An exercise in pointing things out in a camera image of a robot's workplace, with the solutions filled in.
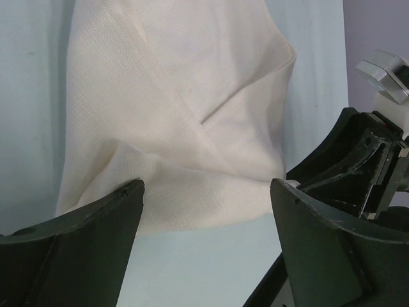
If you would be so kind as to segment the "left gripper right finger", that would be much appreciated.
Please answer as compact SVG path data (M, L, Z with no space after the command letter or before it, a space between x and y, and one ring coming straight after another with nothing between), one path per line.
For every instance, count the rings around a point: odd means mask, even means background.
M408 306L408 234L274 179L271 199L296 306Z

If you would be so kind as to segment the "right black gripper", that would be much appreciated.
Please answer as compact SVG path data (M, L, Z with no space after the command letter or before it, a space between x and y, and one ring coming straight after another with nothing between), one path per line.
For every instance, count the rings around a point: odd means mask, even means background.
M344 108L322 143L286 178L322 203L374 221L408 191L408 137L378 111Z

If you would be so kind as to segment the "white cloth napkin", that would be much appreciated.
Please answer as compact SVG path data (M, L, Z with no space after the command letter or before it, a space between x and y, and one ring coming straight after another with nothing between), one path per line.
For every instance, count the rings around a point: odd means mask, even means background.
M77 1L57 215L136 178L141 234L271 213L296 57L264 1Z

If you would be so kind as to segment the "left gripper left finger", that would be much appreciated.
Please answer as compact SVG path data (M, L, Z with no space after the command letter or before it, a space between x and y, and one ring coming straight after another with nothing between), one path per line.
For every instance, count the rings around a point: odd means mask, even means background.
M144 182L1 236L1 306L116 306Z

